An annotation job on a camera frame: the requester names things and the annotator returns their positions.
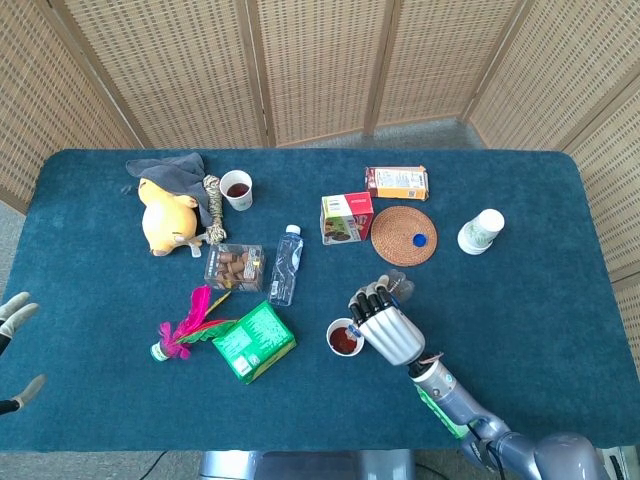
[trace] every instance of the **red liquid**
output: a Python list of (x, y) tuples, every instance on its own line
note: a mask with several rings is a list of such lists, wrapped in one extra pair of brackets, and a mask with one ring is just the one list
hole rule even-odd
[(336, 328), (331, 335), (329, 335), (329, 343), (333, 349), (342, 354), (352, 353), (356, 349), (356, 341), (351, 340), (347, 336), (347, 329), (345, 327)]
[(244, 183), (234, 183), (229, 187), (229, 190), (227, 190), (227, 196), (233, 198), (241, 197), (248, 191), (249, 185), (245, 185)]

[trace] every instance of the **robotic arm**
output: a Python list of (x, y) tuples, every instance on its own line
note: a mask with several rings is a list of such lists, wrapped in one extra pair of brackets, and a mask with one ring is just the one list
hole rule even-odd
[(394, 305), (387, 281), (381, 277), (349, 301), (358, 330), (389, 363), (408, 366), (421, 396), (461, 438), (471, 463), (526, 480), (609, 479), (586, 438), (556, 433), (536, 443), (478, 404), (440, 361), (442, 354), (425, 351), (424, 335)]
[[(38, 305), (35, 303), (27, 305), (28, 301), (29, 294), (22, 292), (6, 304), (0, 305), (0, 355), (7, 348), (18, 329), (38, 311)], [(9, 400), (0, 400), (0, 415), (25, 407), (37, 395), (46, 380), (46, 376), (38, 375), (18, 395)]]

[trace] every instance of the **cup of red liquid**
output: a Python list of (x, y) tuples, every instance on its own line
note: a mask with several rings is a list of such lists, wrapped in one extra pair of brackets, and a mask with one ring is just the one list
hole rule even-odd
[(364, 337), (353, 333), (355, 325), (350, 318), (334, 320), (327, 328), (327, 343), (331, 351), (341, 357), (353, 357), (364, 347)]
[(242, 170), (231, 170), (220, 179), (220, 193), (240, 212), (253, 204), (252, 186), (251, 177)]

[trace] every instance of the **green box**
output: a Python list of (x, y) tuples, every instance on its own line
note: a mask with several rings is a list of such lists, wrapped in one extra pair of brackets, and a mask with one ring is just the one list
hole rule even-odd
[(213, 344), (236, 376), (251, 383), (295, 347), (296, 339), (265, 300)]

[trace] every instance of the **small box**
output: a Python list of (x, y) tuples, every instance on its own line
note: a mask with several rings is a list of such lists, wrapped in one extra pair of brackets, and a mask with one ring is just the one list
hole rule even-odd
[(236, 376), (248, 384), (295, 347), (296, 339), (264, 301), (213, 344)]
[(218, 290), (262, 290), (264, 254), (260, 245), (211, 245), (204, 280)]
[(429, 176), (419, 167), (367, 167), (364, 173), (365, 186), (372, 197), (429, 198)]
[(325, 245), (365, 240), (372, 220), (369, 192), (322, 197), (320, 230)]

